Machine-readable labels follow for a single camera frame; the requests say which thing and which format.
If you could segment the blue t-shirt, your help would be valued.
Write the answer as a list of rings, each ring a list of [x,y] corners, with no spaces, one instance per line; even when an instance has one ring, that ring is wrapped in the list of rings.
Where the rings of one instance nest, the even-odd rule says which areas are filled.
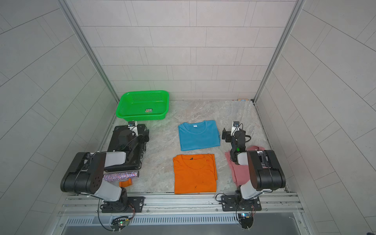
[[[178,126],[178,133],[181,151],[220,146],[220,134],[215,120],[199,123],[184,122]]]

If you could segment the green plastic perforated basket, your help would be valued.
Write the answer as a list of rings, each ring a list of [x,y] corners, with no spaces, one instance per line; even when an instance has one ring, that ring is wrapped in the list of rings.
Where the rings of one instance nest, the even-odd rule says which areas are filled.
[[[153,112],[146,113],[146,109],[153,109]],[[120,98],[116,116],[126,121],[162,120],[168,110],[167,91],[128,92]]]

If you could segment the orange t-shirt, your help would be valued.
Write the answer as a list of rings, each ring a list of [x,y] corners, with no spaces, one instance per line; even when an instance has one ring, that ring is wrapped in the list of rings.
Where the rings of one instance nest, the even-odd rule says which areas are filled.
[[[215,193],[217,170],[213,154],[177,155],[173,158],[174,193]]]

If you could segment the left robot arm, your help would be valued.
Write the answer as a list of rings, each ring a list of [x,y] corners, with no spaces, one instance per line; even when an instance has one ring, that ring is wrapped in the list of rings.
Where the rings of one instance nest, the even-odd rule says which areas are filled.
[[[98,198],[102,213],[142,212],[145,198],[128,197],[126,188],[114,183],[121,175],[139,172],[148,141],[144,124],[116,126],[107,152],[75,155],[61,180],[61,191]]]

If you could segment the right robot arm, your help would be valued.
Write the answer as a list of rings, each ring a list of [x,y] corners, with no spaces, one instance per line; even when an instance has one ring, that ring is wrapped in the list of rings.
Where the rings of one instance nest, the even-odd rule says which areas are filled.
[[[240,128],[224,129],[222,139],[231,144],[231,149],[225,153],[233,181],[237,186],[234,196],[223,196],[236,206],[250,204],[263,193],[271,193],[286,186],[286,177],[273,150],[254,146],[249,150],[245,144],[251,136]]]

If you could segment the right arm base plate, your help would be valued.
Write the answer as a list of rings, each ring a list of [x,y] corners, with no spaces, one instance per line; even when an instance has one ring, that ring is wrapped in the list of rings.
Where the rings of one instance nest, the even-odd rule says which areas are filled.
[[[217,200],[224,212],[235,212],[235,211],[261,211],[261,203],[259,198],[244,200],[236,199],[234,195],[222,195],[220,199]]]

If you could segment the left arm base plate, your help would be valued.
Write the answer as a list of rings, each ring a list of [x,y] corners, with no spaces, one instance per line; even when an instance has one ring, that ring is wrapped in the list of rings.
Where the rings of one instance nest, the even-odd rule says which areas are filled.
[[[128,197],[126,201],[121,198],[117,202],[104,202],[99,208],[102,213],[140,213],[143,210],[145,199],[143,196]]]

